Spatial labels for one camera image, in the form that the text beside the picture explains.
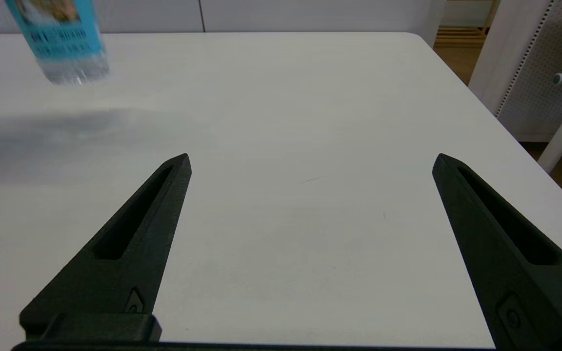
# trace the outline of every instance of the blue bottle label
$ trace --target blue bottle label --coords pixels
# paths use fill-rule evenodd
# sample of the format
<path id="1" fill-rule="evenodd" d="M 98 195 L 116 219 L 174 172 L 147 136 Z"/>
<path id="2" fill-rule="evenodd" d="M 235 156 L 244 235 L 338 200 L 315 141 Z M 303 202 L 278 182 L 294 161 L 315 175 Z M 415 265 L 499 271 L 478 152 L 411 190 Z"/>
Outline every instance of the blue bottle label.
<path id="1" fill-rule="evenodd" d="M 6 0 L 27 44 L 42 60 L 104 51 L 91 0 Z"/>

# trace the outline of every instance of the pegboard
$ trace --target pegboard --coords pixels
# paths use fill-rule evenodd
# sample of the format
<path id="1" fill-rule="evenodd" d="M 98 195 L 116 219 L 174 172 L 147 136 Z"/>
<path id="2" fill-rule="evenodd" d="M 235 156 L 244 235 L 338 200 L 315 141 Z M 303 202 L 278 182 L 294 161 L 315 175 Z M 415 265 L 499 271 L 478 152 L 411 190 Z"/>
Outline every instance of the pegboard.
<path id="1" fill-rule="evenodd" d="M 513 80 L 496 111 L 521 141 L 547 141 L 562 123 L 562 0 L 552 0 L 533 33 Z"/>

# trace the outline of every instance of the plastic water bottle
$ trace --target plastic water bottle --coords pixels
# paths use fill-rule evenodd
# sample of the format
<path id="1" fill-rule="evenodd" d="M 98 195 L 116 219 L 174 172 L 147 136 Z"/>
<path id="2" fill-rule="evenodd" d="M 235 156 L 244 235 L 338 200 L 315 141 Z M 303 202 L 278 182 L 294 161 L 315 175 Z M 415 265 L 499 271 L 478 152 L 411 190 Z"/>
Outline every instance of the plastic water bottle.
<path id="1" fill-rule="evenodd" d="M 91 0 L 6 0 L 45 77 L 84 84 L 109 66 Z"/>

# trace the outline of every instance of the white table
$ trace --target white table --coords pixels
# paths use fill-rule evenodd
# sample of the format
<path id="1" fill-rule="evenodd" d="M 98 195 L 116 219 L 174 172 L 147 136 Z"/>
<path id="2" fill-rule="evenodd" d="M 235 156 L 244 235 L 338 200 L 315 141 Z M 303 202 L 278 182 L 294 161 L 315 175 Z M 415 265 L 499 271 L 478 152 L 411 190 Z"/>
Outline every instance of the white table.
<path id="1" fill-rule="evenodd" d="M 0 350 L 166 158 L 192 179 L 162 340 L 491 347 L 431 176 L 469 164 L 562 247 L 562 191 L 421 38 L 110 34 L 51 86 L 0 35 Z"/>

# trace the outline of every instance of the screw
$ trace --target screw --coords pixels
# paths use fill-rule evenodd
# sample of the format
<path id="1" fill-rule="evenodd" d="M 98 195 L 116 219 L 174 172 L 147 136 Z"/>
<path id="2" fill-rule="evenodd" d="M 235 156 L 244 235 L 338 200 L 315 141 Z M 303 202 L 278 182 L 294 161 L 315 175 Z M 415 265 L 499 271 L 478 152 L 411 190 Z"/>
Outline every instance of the screw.
<path id="1" fill-rule="evenodd" d="M 522 326 L 522 321 L 520 320 L 520 316 L 514 310 L 506 311 L 506 321 L 508 322 L 509 326 L 513 329 L 517 329 Z"/>

